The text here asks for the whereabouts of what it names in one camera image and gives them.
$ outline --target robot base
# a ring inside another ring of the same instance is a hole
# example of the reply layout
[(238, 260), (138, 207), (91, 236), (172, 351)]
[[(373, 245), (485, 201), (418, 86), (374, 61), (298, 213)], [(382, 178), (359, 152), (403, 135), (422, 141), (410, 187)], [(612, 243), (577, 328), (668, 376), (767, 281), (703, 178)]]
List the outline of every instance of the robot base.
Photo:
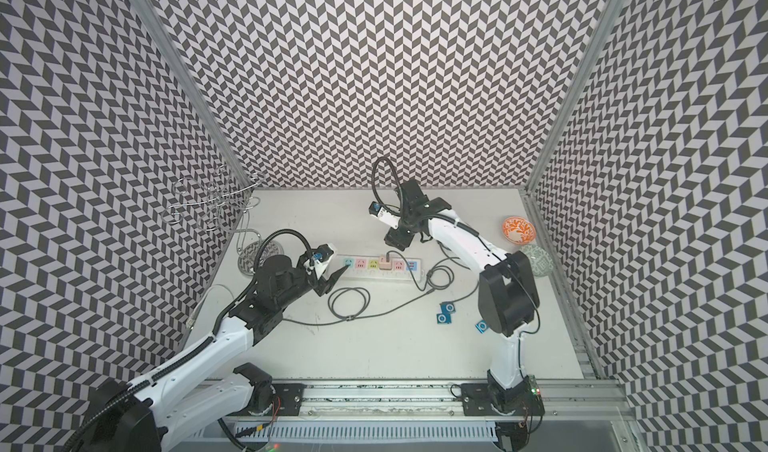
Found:
[(488, 382), (461, 384), (460, 387), (466, 417), (514, 416), (514, 419), (510, 419), (516, 420), (526, 415), (538, 417), (544, 414), (544, 404), (538, 393), (536, 379), (532, 375), (506, 390), (496, 384), (491, 374), (488, 374)]

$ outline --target red wire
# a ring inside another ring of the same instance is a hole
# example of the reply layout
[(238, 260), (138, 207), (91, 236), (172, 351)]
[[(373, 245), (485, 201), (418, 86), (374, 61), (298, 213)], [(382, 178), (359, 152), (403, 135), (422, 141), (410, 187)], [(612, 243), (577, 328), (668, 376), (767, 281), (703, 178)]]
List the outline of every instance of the red wire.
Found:
[(272, 429), (274, 428), (275, 419), (277, 419), (277, 410), (280, 409), (280, 405), (282, 405), (283, 402), (280, 401), (280, 395), (277, 396), (277, 407), (274, 408), (272, 411), (272, 420), (270, 420), (270, 431), (266, 435), (266, 441), (269, 442), (270, 438), (272, 438)]

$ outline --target plug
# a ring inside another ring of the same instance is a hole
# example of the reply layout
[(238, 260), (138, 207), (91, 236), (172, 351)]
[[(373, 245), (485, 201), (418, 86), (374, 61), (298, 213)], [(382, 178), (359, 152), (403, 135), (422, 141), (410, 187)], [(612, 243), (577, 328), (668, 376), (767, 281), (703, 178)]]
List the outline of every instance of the plug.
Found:
[(389, 260), (389, 257), (386, 255), (379, 257), (379, 268), (381, 270), (392, 270), (392, 261)]

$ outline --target power strip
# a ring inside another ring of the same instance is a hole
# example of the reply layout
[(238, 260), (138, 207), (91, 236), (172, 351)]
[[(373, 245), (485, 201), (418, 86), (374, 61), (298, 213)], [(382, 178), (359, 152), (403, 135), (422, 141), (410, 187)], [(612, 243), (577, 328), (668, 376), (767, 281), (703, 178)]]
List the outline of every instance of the power strip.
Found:
[(359, 278), (364, 280), (408, 281), (413, 283), (411, 272), (421, 284), (424, 267), (420, 258), (406, 258), (403, 261), (396, 255), (371, 257), (367, 255), (336, 255), (331, 269), (349, 265), (341, 278)]

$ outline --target black cable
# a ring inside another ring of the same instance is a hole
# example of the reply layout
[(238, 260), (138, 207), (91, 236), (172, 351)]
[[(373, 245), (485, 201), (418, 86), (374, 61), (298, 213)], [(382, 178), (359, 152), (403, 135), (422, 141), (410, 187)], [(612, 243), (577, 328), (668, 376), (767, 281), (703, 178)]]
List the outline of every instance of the black cable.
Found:
[(237, 447), (242, 452), (257, 452), (256, 449), (252, 449), (252, 448), (246, 446), (245, 444), (243, 444), (242, 442), (240, 442), (234, 436), (234, 434), (232, 434), (232, 430), (230, 430), (230, 428), (228, 428), (226, 426), (226, 422), (224, 422), (224, 420), (218, 419), (218, 422), (219, 422), (219, 427), (221, 427), (221, 429), (224, 431), (224, 435), (226, 436), (227, 439), (230, 440), (230, 442), (232, 443), (233, 446)]
[(451, 302), (456, 303), (456, 302), (460, 302), (460, 301), (462, 301), (462, 300), (464, 300), (466, 298), (470, 298), (476, 291), (478, 291), (478, 287), (480, 287), (480, 282), (479, 281), (478, 281), (477, 284), (475, 284), (475, 288), (473, 288), (471, 292), (467, 293), (464, 297), (457, 298), (455, 300), (452, 300)]
[(458, 265), (461, 268), (465, 268), (465, 269), (469, 270), (469, 267), (467, 267), (466, 265), (464, 265), (461, 262), (459, 262), (459, 260), (461, 260), (460, 258), (458, 258), (458, 257), (451, 257), (450, 255), (448, 255), (448, 252), (452, 251), (450, 248), (448, 248), (445, 245), (443, 245), (442, 242), (440, 242), (440, 241), (437, 242), (437, 245), (440, 246), (440, 251), (442, 252), (442, 254), (445, 255), (446, 258), (451, 259), (451, 262), (453, 262), (454, 264)]
[(67, 439), (67, 441), (64, 443), (64, 448), (62, 449), (62, 452), (69, 452), (72, 450), (72, 447), (80, 441), (80, 439), (85, 434), (85, 431), (88, 430), (88, 428), (93, 427), (94, 424), (96, 424), (107, 412), (110, 412), (112, 409), (120, 405), (122, 402), (124, 402), (126, 399), (128, 399), (131, 395), (135, 394), (141, 389), (144, 389), (150, 385), (149, 380), (144, 380), (143, 382), (140, 382), (139, 384), (134, 385), (133, 387), (123, 391), (122, 393), (114, 396), (111, 398), (101, 410), (93, 414), (90, 419), (85, 420), (83, 424), (72, 433), (72, 435)]
[(522, 332), (520, 332), (520, 335), (518, 335), (518, 370), (519, 370), (521, 376), (523, 375), (523, 364), (520, 361), (520, 348), (521, 348), (520, 346), (522, 344), (522, 342), (520, 342), (520, 339), (522, 338), (524, 333), (527, 333), (528, 335), (533, 335), (534, 333), (537, 333), (539, 331), (539, 329), (542, 328), (542, 317), (538, 314), (538, 307), (536, 307), (536, 303), (534, 303), (533, 306), (535, 307), (534, 308), (534, 312), (536, 313), (536, 322), (538, 322), (536, 324), (536, 330), (534, 330), (533, 332), (522, 331)]
[(534, 300), (533, 300), (533, 296), (531, 295), (531, 293), (530, 293), (530, 292), (528, 292), (528, 289), (527, 289), (527, 288), (525, 288), (525, 286), (523, 285), (523, 283), (522, 283), (522, 282), (520, 282), (520, 279), (519, 279), (519, 278), (517, 278), (517, 276), (515, 276), (514, 274), (512, 274), (512, 278), (514, 279), (514, 281), (515, 281), (515, 282), (517, 282), (517, 283), (518, 283), (518, 285), (520, 286), (520, 288), (521, 288), (521, 289), (523, 289), (523, 292), (525, 292), (525, 294), (526, 294), (526, 295), (528, 295), (528, 300), (530, 300), (530, 301), (531, 301), (531, 303), (533, 304), (533, 308), (536, 310), (536, 314), (538, 315), (538, 305), (536, 304), (536, 302), (534, 302)]
[[(398, 251), (395, 251), (395, 250), (390, 250), (390, 251), (388, 251), (388, 252), (386, 253), (386, 258), (387, 258), (387, 260), (389, 260), (389, 255), (390, 255), (390, 254), (399, 255), (399, 257), (400, 257), (400, 258), (401, 258), (401, 259), (402, 259), (402, 260), (403, 260), (405, 263), (408, 263), (408, 259), (407, 259), (407, 258), (405, 258), (405, 257), (403, 256), (403, 254), (401, 254), (400, 252), (398, 252)], [(446, 290), (448, 287), (450, 287), (450, 286), (451, 286), (451, 284), (453, 283), (453, 280), (454, 280), (454, 278), (455, 278), (456, 276), (453, 274), (453, 269), (451, 269), (449, 266), (447, 266), (447, 265), (441, 265), (443, 262), (445, 262), (445, 261), (448, 261), (448, 260), (450, 260), (450, 258), (449, 258), (449, 257), (447, 257), (447, 258), (443, 258), (442, 260), (438, 260), (438, 261), (437, 261), (437, 263), (436, 263), (435, 265), (432, 265), (432, 268), (430, 268), (430, 269), (427, 271), (427, 275), (426, 275), (426, 281), (424, 282), (424, 288), (421, 288), (421, 287), (419, 287), (419, 285), (418, 285), (418, 281), (416, 280), (416, 276), (413, 274), (413, 270), (411, 270), (411, 269), (409, 268), (409, 269), (408, 269), (408, 272), (411, 274), (411, 279), (413, 279), (413, 283), (414, 283), (414, 284), (416, 284), (416, 288), (417, 288), (419, 291), (422, 291), (422, 292), (424, 292), (424, 291), (427, 289), (427, 287), (433, 288), (433, 289), (435, 289), (435, 290)], [(432, 281), (432, 275), (434, 275), (434, 274), (435, 274), (435, 272), (437, 272), (437, 271), (441, 271), (441, 272), (443, 272), (443, 273), (445, 273), (445, 274), (446, 274), (446, 276), (448, 277), (448, 281), (446, 282), (446, 284), (436, 284), (435, 282), (433, 282), (433, 281)]]
[[(235, 305), (237, 305), (237, 302), (243, 300), (243, 298), (249, 294), (254, 293), (256, 290), (256, 269), (259, 268), (259, 264), (261, 263), (261, 256), (264, 254), (264, 250), (266, 249), (266, 246), (272, 242), (272, 240), (275, 239), (275, 237), (278, 237), (280, 235), (293, 235), (295, 237), (298, 237), (299, 240), (301, 240), (301, 243), (304, 245), (304, 248), (309, 252), (310, 256), (310, 265), (314, 265), (314, 257), (312, 256), (312, 247), (310, 246), (310, 243), (307, 241), (307, 239), (299, 232), (291, 229), (291, 228), (281, 228), (278, 231), (275, 231), (267, 238), (264, 239), (263, 242), (261, 242), (261, 246), (259, 246), (259, 250), (256, 252), (256, 258), (254, 259), (254, 276), (250, 279), (250, 283), (245, 287), (245, 289), (235, 297), (235, 299), (230, 302), (224, 309), (219, 312), (219, 314), (216, 316), (216, 322), (214, 322), (214, 329), (213, 334), (216, 336), (217, 333), (219, 333), (219, 329), (221, 328), (221, 322), (224, 320), (224, 317), (233, 309), (235, 308)], [(317, 285), (317, 274), (314, 272), (314, 269), (312, 269), (312, 281), (314, 283), (311, 283), (312, 287), (315, 287)]]
[[(403, 260), (406, 259), (405, 257), (403, 257), (402, 254), (400, 254), (397, 251), (389, 251), (389, 252), (387, 252), (388, 258), (389, 258), (389, 254), (390, 253), (394, 253), (394, 254), (399, 255), (400, 257), (402, 257)], [(422, 291), (424, 293), (422, 293), (421, 295), (418, 295), (417, 297), (412, 298), (408, 302), (401, 303), (400, 305), (398, 305), (397, 307), (395, 307), (395, 308), (393, 308), (393, 309), (391, 309), (389, 311), (382, 312), (382, 313), (372, 313), (370, 315), (361, 315), (361, 313), (363, 313), (368, 308), (368, 306), (371, 303), (371, 293), (370, 293), (370, 291), (368, 289), (364, 288), (364, 287), (341, 287), (339, 289), (336, 289), (334, 292), (332, 292), (331, 295), (328, 297), (328, 308), (331, 311), (331, 313), (333, 314), (333, 316), (338, 318), (339, 320), (333, 321), (333, 322), (325, 322), (325, 323), (309, 323), (309, 322), (302, 322), (302, 321), (293, 320), (292, 318), (285, 318), (284, 317), (283, 321), (285, 321), (285, 322), (292, 322), (292, 323), (298, 323), (299, 325), (309, 325), (311, 327), (325, 327), (326, 325), (336, 325), (337, 323), (351, 322), (351, 321), (356, 321), (356, 320), (362, 320), (362, 319), (365, 319), (365, 318), (383, 317), (384, 315), (387, 315), (387, 314), (392, 313), (394, 311), (398, 311), (399, 309), (405, 307), (409, 303), (413, 303), (413, 302), (417, 301), (420, 298), (426, 297), (427, 295), (429, 295), (430, 293), (433, 293), (434, 291), (445, 290), (448, 287), (450, 287), (451, 284), (453, 284), (453, 281), (455, 279), (455, 275), (453, 273), (453, 270), (450, 267), (448, 267), (447, 265), (442, 265), (443, 262), (448, 261), (450, 259), (451, 259), (450, 257), (443, 258), (442, 260), (438, 261), (435, 265), (433, 265), (432, 268), (429, 269), (429, 271), (426, 274), (426, 283), (425, 283), (424, 288), (421, 288), (418, 285), (418, 282), (416, 280), (416, 276), (413, 274), (413, 271), (410, 271), (411, 272), (411, 279), (413, 280), (413, 283), (416, 284), (416, 288), (419, 291)], [(437, 271), (443, 271), (446, 274), (447, 279), (448, 279), (446, 284), (436, 284), (432, 280), (432, 275), (434, 275), (435, 272), (437, 272)], [(459, 300), (464, 300), (466, 297), (469, 297), (470, 295), (475, 293), (475, 291), (477, 290), (477, 287), (478, 286), (475, 285), (475, 289), (472, 290), (472, 292), (470, 292), (468, 295), (466, 295), (464, 297), (459, 298)], [(355, 292), (359, 293), (360, 296), (362, 297), (363, 304), (362, 304), (362, 307), (360, 307), (360, 310), (358, 312), (353, 313), (352, 315), (341, 315), (335, 309), (336, 300), (338, 300), (344, 293), (347, 293), (349, 291), (355, 291)]]
[(199, 354), (203, 349), (205, 349), (208, 345), (211, 344), (211, 342), (214, 341), (213, 337), (206, 338), (205, 341), (200, 343), (193, 351), (190, 351), (186, 353), (182, 358), (179, 360), (173, 362), (168, 367), (159, 370), (155, 374), (152, 375), (152, 380), (144, 380), (142, 382), (139, 382), (139, 384), (134, 385), (133, 387), (125, 390), (124, 392), (116, 395), (115, 397), (111, 398), (101, 410), (96, 412), (91, 418), (86, 420), (80, 428), (78, 428), (74, 433), (72, 433), (72, 436), (67, 440), (67, 442), (64, 444), (64, 448), (62, 449), (62, 452), (69, 452), (72, 447), (80, 440), (85, 434), (85, 431), (93, 427), (107, 412), (114, 409), (121, 403), (123, 403), (125, 400), (127, 400), (130, 396), (136, 394), (138, 391), (145, 389), (149, 387), (152, 383), (157, 383), (158, 379), (165, 377), (166, 375), (170, 374), (174, 370), (178, 369), (182, 365), (186, 364), (188, 361), (192, 360), (197, 354)]
[(448, 388), (448, 392), (450, 392), (450, 393), (451, 393), (451, 395), (452, 395), (454, 398), (457, 398), (457, 399), (460, 399), (460, 398), (462, 398), (462, 396), (461, 396), (461, 395), (456, 395), (456, 394), (454, 394), (454, 393), (453, 393), (453, 388), (454, 388), (454, 387), (458, 387), (458, 389), (459, 389), (459, 390), (461, 390), (461, 389), (462, 389), (462, 386), (460, 386), (459, 384), (451, 384), (451, 387), (449, 387), (449, 388)]
[[(247, 435), (253, 434), (254, 432), (261, 432), (265, 428), (272, 427), (272, 425), (274, 425), (275, 421), (277, 420), (277, 412), (280, 409), (280, 396), (277, 397), (277, 403), (275, 403), (274, 400), (273, 400), (272, 408), (273, 408), (273, 410), (272, 410), (272, 420), (270, 420), (266, 424), (259, 424), (259, 425), (256, 425), (255, 427), (249, 427), (249, 428), (242, 429), (240, 432), (235, 434), (235, 438), (236, 439), (243, 438), (243, 437), (245, 437)], [(267, 432), (267, 435), (266, 435), (267, 443), (272, 438), (272, 430), (273, 429), (269, 429), (268, 432)]]
[[(542, 402), (541, 396), (539, 396), (538, 401), (540, 403)], [(536, 424), (536, 427), (533, 428), (533, 429), (530, 429), (530, 428), (528, 429), (528, 430), (530, 430), (528, 432), (528, 436), (529, 437), (531, 437), (531, 434), (533, 432), (535, 432), (536, 430), (538, 430), (538, 428), (540, 428), (542, 426), (542, 422), (544, 421), (544, 404), (540, 404), (540, 405), (542, 406), (542, 413), (538, 416), (538, 424)]]
[(480, 232), (476, 231), (474, 228), (470, 227), (469, 225), (465, 224), (464, 222), (460, 222), (456, 220), (455, 218), (451, 218), (449, 216), (443, 215), (443, 214), (431, 214), (431, 215), (424, 215), (421, 217), (422, 220), (429, 219), (429, 218), (438, 218), (440, 220), (444, 220), (446, 222), (450, 222), (454, 224), (454, 226), (461, 228), (465, 232), (471, 234), (475, 238), (477, 238), (480, 243), (485, 247), (485, 250), (487, 250), (491, 255), (496, 257), (498, 261), (502, 261), (503, 259), (496, 255), (493, 250), (488, 246), (488, 244), (485, 243), (485, 241), (480, 237)]
[(389, 165), (389, 173), (392, 174), (392, 178), (395, 179), (395, 187), (398, 190), (397, 197), (400, 200), (400, 208), (399, 212), (402, 213), (405, 211), (404, 204), (403, 204), (403, 197), (402, 192), (399, 190), (400, 188), (400, 178), (397, 176), (397, 170), (395, 169), (395, 164), (392, 163), (391, 160), (389, 160), (389, 157), (379, 157), (376, 159), (376, 161), (373, 162), (373, 166), (371, 167), (371, 188), (373, 189), (373, 196), (376, 198), (376, 203), (380, 204), (381, 207), (384, 207), (384, 210), (388, 211), (390, 214), (399, 217), (400, 213), (395, 213), (392, 211), (391, 208), (389, 208), (388, 205), (385, 205), (384, 202), (382, 202), (381, 197), (379, 197), (379, 192), (376, 190), (376, 170), (379, 168), (379, 164), (381, 162), (385, 162)]

